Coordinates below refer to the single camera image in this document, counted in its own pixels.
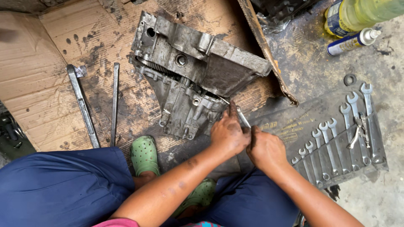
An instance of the rubber seal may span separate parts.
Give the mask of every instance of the rubber seal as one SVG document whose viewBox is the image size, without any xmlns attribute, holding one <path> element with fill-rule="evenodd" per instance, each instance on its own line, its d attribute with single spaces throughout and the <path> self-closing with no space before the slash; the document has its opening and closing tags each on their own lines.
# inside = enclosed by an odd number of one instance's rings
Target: rubber seal
<svg viewBox="0 0 404 227">
<path fill-rule="evenodd" d="M 353 74 L 347 74 L 344 77 L 344 84 L 345 84 L 345 86 L 351 86 L 351 85 L 356 84 L 356 76 Z"/>
</svg>

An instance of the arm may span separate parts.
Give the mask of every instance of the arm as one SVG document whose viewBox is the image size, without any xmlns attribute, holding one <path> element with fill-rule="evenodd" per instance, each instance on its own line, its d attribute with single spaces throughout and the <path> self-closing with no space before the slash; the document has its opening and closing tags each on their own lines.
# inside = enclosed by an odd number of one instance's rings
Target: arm
<svg viewBox="0 0 404 227">
<path fill-rule="evenodd" d="M 252 128 L 247 154 L 254 165 L 271 178 L 302 211 L 313 227 L 363 225 L 342 207 L 304 179 L 286 160 L 285 145 L 278 136 Z"/>
<path fill-rule="evenodd" d="M 135 191 L 111 218 L 132 219 L 141 227 L 160 226 L 208 173 L 250 143 L 250 131 L 240 127 L 234 102 L 210 134 L 208 148 Z"/>
</svg>

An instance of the yellow liquid bottle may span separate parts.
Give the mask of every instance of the yellow liquid bottle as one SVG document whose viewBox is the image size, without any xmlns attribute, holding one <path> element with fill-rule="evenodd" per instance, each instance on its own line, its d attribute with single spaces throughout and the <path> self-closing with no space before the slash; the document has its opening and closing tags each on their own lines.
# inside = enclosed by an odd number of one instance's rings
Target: yellow liquid bottle
<svg viewBox="0 0 404 227">
<path fill-rule="evenodd" d="M 402 14 L 404 0 L 337 0 L 324 13 L 324 28 L 344 37 Z"/>
</svg>

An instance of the hand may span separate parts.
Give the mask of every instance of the hand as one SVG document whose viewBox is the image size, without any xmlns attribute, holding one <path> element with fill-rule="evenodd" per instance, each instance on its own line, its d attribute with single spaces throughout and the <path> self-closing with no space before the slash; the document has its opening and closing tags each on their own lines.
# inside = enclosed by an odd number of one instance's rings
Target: hand
<svg viewBox="0 0 404 227">
<path fill-rule="evenodd" d="M 240 153 L 251 142 L 250 129 L 241 128 L 234 101 L 223 112 L 220 121 L 215 122 L 210 130 L 210 146 L 219 152 L 225 152 L 227 159 Z"/>
<path fill-rule="evenodd" d="M 270 178 L 275 177 L 281 168 L 290 166 L 283 141 L 278 136 L 261 132 L 256 125 L 251 128 L 251 144 L 246 151 L 254 165 Z"/>
</svg>

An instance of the green clog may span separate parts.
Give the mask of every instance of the green clog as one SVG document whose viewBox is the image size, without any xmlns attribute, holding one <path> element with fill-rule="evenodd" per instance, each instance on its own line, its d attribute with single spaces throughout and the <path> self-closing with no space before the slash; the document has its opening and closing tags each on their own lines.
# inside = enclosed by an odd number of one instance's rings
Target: green clog
<svg viewBox="0 0 404 227">
<path fill-rule="evenodd" d="M 215 193 L 216 182 L 207 178 L 200 183 L 195 190 L 181 203 L 171 217 L 179 216 L 187 207 L 192 205 L 208 206 L 212 202 Z"/>
<path fill-rule="evenodd" d="M 137 177 L 144 171 L 152 171 L 160 176 L 156 145 L 151 136 L 141 136 L 133 141 L 130 148 L 130 158 Z"/>
</svg>

